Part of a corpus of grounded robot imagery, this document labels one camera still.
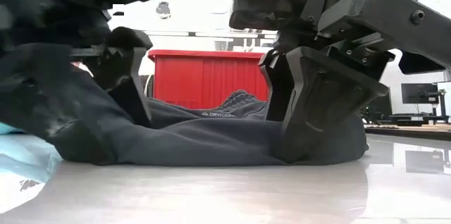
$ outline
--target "glossy white floor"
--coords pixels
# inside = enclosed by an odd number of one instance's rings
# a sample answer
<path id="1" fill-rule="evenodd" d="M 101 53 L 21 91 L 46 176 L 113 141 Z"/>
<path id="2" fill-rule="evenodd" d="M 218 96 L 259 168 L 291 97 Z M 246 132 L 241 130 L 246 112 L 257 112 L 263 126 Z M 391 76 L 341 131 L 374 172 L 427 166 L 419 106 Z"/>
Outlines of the glossy white floor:
<path id="1" fill-rule="evenodd" d="M 258 168 L 63 162 L 0 223 L 451 223 L 451 142 L 369 135 L 360 161 Z"/>

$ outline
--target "red plastic crate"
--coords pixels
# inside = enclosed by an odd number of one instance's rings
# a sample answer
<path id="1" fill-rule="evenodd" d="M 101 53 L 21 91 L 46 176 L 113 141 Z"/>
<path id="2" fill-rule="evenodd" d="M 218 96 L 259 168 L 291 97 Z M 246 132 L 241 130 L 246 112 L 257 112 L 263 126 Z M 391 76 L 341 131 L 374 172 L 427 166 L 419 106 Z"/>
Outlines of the red plastic crate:
<path id="1" fill-rule="evenodd" d="M 151 50 L 154 98 L 187 108 L 214 108 L 243 89 L 267 100 L 258 62 L 263 54 L 231 51 Z"/>

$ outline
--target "dark gray cloth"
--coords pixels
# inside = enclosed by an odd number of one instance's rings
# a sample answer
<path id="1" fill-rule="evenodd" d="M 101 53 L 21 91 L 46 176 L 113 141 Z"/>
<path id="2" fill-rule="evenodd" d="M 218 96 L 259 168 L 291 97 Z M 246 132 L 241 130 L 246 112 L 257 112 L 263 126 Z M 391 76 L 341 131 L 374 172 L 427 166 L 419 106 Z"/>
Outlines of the dark gray cloth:
<path id="1" fill-rule="evenodd" d="M 39 82 L 0 95 L 0 120 L 54 144 L 66 160 L 98 165 L 287 164 L 270 155 L 282 124 L 264 120 L 266 103 L 248 93 L 233 93 L 211 110 L 150 99 L 152 128 L 147 128 L 134 124 L 86 72 L 74 70 L 67 78 L 56 79 L 47 88 L 48 96 L 37 87 Z M 309 158 L 297 164 L 353 161 L 366 150 L 362 121 L 353 116 L 327 131 Z"/>
<path id="2" fill-rule="evenodd" d="M 152 127 L 159 131 L 133 130 L 136 143 L 132 147 L 127 144 L 120 162 L 165 166 L 286 164 L 270 155 L 271 141 L 280 140 L 281 123 L 264 120 L 265 106 L 266 102 L 244 91 L 232 93 L 218 108 L 210 110 L 150 99 Z M 310 159 L 297 164 L 353 161 L 366 150 L 362 121 L 354 116 L 327 131 Z"/>

